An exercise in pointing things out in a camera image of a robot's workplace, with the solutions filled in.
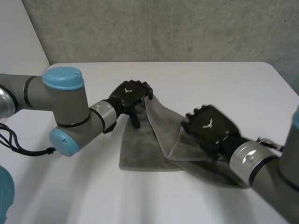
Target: white logo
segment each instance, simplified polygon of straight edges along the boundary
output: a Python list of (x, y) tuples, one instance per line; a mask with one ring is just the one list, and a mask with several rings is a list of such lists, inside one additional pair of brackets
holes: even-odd
[(213, 119), (210, 119), (210, 124), (209, 125), (203, 125), (203, 127), (202, 128), (211, 128), (211, 127), (213, 127)]
[(127, 92), (132, 92), (133, 90), (127, 90), (126, 88), (125, 88), (125, 92), (127, 93)]

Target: robotic arm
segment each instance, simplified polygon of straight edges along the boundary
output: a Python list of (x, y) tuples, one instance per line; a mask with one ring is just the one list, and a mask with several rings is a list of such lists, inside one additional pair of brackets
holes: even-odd
[(238, 128), (215, 107), (208, 105), (187, 114), (185, 130), (292, 224), (299, 223), (299, 109), (279, 158), (272, 151), (242, 137)]
[[(46, 153), (57, 150), (72, 156), (99, 134), (112, 131), (122, 113), (130, 115), (133, 126), (139, 128), (135, 106), (147, 95), (152, 98), (147, 83), (124, 82), (108, 99), (89, 108), (84, 80), (76, 68), (49, 69), (42, 77), (0, 74), (0, 119), (22, 109), (52, 111), (57, 127), (49, 136), (54, 148), (48, 148)], [(7, 126), (1, 129), (8, 131)]]

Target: black band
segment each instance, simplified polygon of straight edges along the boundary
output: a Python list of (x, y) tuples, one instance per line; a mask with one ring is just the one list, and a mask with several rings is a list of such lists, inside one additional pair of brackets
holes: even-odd
[(249, 176), (249, 186), (252, 186), (253, 184), (253, 180), (254, 178), (256, 177), (257, 173), (259, 172), (259, 170), (264, 166), (266, 165), (268, 162), (272, 161), (272, 160), (275, 160), (275, 159), (278, 159), (277, 156), (275, 155), (272, 155), (272, 156), (269, 156), (267, 158), (265, 158), (264, 160), (262, 160), (254, 169), (253, 171), (251, 172), (250, 176)]
[(80, 126), (80, 125), (85, 124), (86, 122), (88, 122), (89, 119), (90, 119), (90, 113), (89, 113), (88, 117), (85, 118), (83, 121), (80, 121), (80, 122), (75, 123), (75, 124), (63, 125), (63, 124), (59, 124), (58, 122), (56, 122), (56, 124), (59, 127), (67, 127), (67, 128), (68, 127), (78, 127), (78, 126)]
[(29, 79), (27, 79), (25, 85), (24, 85), (24, 100), (25, 100), (25, 103), (26, 105), (31, 109), (31, 110), (34, 110), (33, 106), (31, 105), (31, 103), (29, 102), (29, 99), (28, 99), (28, 87), (29, 87), (29, 84), (31, 82), (32, 79), (34, 79), (36, 76), (31, 76)]
[(105, 129), (105, 121), (103, 119), (103, 117), (93, 108), (89, 108), (90, 111), (94, 112), (98, 117), (99, 119), (101, 120), (102, 124), (103, 124), (103, 130)]
[(18, 104), (17, 98), (13, 95), (13, 93), (9, 89), (5, 88), (3, 85), (0, 85), (0, 88), (3, 89), (5, 92), (7, 92), (7, 94), (11, 97), (11, 99), (13, 99), (14, 107), (15, 107), (14, 113), (17, 113), (19, 110), (19, 104)]
[(283, 179), (291, 188), (293, 188), (295, 191), (299, 191), (299, 186), (293, 184), (292, 182), (290, 182), (278, 169), (278, 173), (281, 177), (281, 179)]

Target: white table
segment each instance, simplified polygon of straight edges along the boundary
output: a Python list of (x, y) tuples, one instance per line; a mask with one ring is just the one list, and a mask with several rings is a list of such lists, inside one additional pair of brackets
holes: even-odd
[[(89, 105), (124, 80), (147, 81), (166, 107), (185, 115), (214, 104), (242, 134), (284, 144), (299, 97), (266, 63), (63, 63), (82, 71)], [(28, 158), (0, 147), (16, 195), (7, 224), (283, 224), (251, 189), (206, 184), (184, 171), (119, 170), (127, 117), (80, 153)], [(50, 146), (50, 112), (21, 111), (7, 121), (28, 150)]]

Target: black cable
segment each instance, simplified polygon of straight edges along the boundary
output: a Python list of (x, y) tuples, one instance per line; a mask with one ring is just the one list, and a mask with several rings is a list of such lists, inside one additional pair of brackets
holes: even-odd
[(10, 148), (12, 151), (16, 153), (20, 153), (22, 155), (27, 155), (27, 156), (40, 156), (40, 155), (51, 154), (55, 151), (54, 147), (49, 147), (46, 150), (37, 151), (37, 152), (28, 151), (20, 146), (16, 133), (13, 130), (11, 130), (7, 125), (0, 124), (0, 130), (7, 131), (9, 133), (9, 140), (7, 140), (2, 134), (0, 134), (0, 138), (4, 140), (4, 142), (0, 140), (0, 144)]

